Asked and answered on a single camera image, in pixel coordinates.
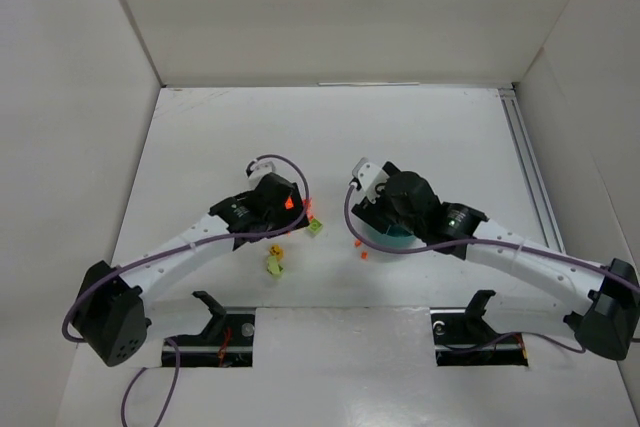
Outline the lime green figure lego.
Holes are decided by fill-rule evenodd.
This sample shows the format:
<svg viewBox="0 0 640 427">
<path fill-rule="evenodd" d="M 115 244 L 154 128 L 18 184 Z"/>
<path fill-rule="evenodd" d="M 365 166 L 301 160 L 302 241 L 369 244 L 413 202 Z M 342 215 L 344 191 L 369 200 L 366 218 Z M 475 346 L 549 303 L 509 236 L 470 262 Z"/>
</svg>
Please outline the lime green figure lego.
<svg viewBox="0 0 640 427">
<path fill-rule="evenodd" d="M 270 255 L 266 260 L 266 271 L 274 278 L 279 278 L 284 272 L 284 268 L 280 264 L 280 260 L 275 255 Z"/>
</svg>

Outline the lime green square lego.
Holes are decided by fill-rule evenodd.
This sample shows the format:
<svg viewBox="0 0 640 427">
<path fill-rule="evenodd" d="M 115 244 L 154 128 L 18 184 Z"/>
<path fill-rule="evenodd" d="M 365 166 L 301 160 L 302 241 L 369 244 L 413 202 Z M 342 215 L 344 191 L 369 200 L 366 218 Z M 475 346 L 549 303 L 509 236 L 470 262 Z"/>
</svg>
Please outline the lime green square lego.
<svg viewBox="0 0 640 427">
<path fill-rule="evenodd" d="M 313 237 L 317 236 L 323 229 L 324 225 L 318 219 L 313 218 L 309 221 L 309 225 L 306 227 L 306 230 Z"/>
</svg>

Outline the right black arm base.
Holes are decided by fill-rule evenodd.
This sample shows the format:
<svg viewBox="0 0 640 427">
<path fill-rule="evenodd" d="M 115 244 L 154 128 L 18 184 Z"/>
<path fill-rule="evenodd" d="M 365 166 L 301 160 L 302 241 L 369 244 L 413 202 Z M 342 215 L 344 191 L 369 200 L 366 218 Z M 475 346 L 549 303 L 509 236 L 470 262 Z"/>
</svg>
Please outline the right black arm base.
<svg viewBox="0 0 640 427">
<path fill-rule="evenodd" d="M 627 283 L 604 277 L 598 290 L 591 289 L 585 314 L 571 312 L 563 322 L 585 350 L 600 357 L 625 360 L 639 322 L 639 282 L 635 268 L 614 258 L 605 270 Z"/>
</svg>

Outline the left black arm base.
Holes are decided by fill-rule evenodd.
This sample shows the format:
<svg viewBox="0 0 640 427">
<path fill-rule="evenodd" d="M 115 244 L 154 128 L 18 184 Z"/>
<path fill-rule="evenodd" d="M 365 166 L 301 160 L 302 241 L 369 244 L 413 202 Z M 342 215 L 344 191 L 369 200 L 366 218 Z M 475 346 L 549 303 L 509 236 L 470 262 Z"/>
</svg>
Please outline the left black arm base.
<svg viewBox="0 0 640 427">
<path fill-rule="evenodd" d="M 83 300 L 72 317 L 72 326 L 108 367 L 127 361 L 146 340 L 141 295 L 139 286 L 114 276 Z"/>
</svg>

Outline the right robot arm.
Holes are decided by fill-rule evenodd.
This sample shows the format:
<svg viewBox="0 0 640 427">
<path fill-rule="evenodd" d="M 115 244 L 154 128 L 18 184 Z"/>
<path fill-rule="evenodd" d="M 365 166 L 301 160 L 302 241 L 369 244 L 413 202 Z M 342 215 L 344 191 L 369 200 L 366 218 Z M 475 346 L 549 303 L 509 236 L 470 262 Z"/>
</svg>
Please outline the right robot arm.
<svg viewBox="0 0 640 427">
<path fill-rule="evenodd" d="M 421 242 L 420 252 L 493 268 L 551 297 L 544 306 L 535 297 L 498 295 L 485 315 L 498 331 L 569 338 L 573 330 L 568 321 L 587 314 L 592 305 L 589 292 L 604 282 L 596 263 L 531 242 L 464 204 L 442 202 L 424 178 L 392 163 L 378 166 L 362 159 L 353 170 L 351 188 L 363 198 L 345 205 L 347 219 L 357 217 L 381 234 L 399 227 Z"/>
</svg>

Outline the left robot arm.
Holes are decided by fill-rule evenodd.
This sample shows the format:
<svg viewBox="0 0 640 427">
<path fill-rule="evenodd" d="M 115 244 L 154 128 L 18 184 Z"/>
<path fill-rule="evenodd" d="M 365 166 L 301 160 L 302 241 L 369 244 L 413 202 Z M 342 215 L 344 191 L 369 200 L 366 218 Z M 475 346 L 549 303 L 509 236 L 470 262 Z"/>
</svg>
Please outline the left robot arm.
<svg viewBox="0 0 640 427">
<path fill-rule="evenodd" d="M 214 259 L 247 243 L 278 237 L 308 225 L 297 183 L 276 173 L 254 188 L 213 205 L 191 227 L 121 269 L 125 284 L 141 290 L 146 306 Z"/>
</svg>

